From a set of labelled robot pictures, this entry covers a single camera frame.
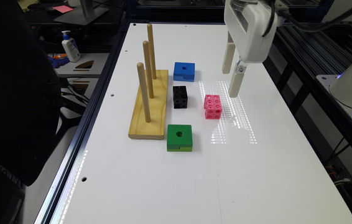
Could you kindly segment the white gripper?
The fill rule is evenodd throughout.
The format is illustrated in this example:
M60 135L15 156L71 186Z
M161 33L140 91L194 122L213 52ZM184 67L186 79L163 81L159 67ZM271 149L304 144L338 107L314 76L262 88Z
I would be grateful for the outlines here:
M229 74L235 48L240 59L235 65L228 94L238 96L248 63L261 63L267 58L276 29L285 19L277 15L268 1L226 0L224 21L228 41L223 59L222 73Z

